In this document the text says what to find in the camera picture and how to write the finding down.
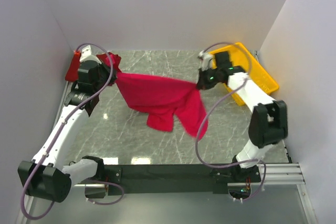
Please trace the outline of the pink t-shirt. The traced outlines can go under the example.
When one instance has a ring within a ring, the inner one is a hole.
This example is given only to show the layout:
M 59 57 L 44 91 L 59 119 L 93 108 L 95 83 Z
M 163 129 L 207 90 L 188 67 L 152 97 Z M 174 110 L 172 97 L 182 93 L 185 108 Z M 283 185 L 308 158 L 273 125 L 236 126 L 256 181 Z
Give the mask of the pink t-shirt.
M 148 74 L 125 73 L 119 69 L 121 57 L 112 53 L 109 55 L 117 73 L 115 84 L 129 108 L 148 114 L 148 127 L 171 132 L 176 116 L 187 134 L 197 136 L 206 110 L 195 83 Z

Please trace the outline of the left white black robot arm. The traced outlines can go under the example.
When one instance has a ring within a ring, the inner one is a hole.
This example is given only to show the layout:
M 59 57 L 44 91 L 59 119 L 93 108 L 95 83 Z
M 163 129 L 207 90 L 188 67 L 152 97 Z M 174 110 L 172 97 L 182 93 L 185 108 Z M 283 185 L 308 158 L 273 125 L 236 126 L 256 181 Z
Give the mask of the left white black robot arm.
M 22 161 L 18 167 L 24 196 L 63 202 L 72 186 L 86 179 L 93 183 L 105 179 L 101 158 L 84 156 L 74 167 L 66 166 L 65 159 L 99 103 L 99 93 L 115 82 L 115 75 L 116 70 L 102 62 L 87 60 L 79 65 L 77 80 L 64 100 L 56 126 L 32 160 Z

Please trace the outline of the yellow plastic tray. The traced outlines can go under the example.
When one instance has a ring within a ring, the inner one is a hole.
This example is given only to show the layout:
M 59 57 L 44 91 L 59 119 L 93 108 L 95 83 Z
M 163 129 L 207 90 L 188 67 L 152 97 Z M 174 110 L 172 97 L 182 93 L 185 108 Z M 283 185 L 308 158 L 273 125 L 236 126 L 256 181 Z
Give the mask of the yellow plastic tray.
M 272 104 L 274 99 L 270 94 L 277 91 L 279 85 L 242 43 L 219 42 L 204 49 L 203 53 L 215 55 L 223 51 L 228 51 L 229 59 L 233 66 L 241 66 L 248 71 L 250 80 L 258 86 L 253 88 L 257 92 L 256 96 L 254 96 L 255 101 L 262 104 Z

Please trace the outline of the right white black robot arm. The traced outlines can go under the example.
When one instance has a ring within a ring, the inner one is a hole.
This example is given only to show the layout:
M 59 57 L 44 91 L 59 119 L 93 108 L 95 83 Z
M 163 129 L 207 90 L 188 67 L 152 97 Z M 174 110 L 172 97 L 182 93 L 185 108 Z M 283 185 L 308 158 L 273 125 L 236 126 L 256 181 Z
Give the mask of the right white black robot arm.
M 208 90 L 223 83 L 231 89 L 229 94 L 239 95 L 251 111 L 247 143 L 231 164 L 222 165 L 230 170 L 233 180 L 241 182 L 274 145 L 288 136 L 287 105 L 263 91 L 242 66 L 234 66 L 228 52 L 211 55 L 201 51 L 198 58 L 201 66 L 196 87 Z

